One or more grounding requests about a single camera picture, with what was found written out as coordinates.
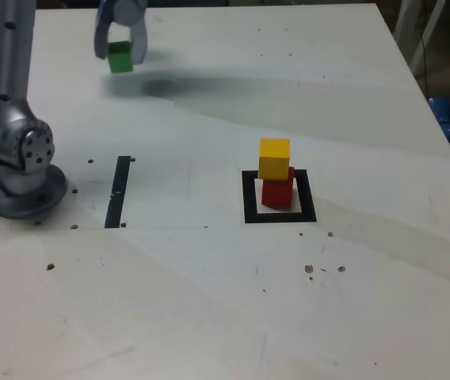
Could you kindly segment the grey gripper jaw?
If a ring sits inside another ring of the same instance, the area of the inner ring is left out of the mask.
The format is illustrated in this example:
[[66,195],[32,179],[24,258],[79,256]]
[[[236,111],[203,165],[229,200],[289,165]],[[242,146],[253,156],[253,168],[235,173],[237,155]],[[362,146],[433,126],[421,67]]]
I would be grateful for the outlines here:
[[106,59],[109,51],[108,35],[110,25],[115,21],[116,0],[100,1],[94,29],[93,46],[97,58]]
[[147,53],[146,9],[147,1],[135,0],[119,0],[113,7],[114,22],[130,30],[133,64],[142,64]]

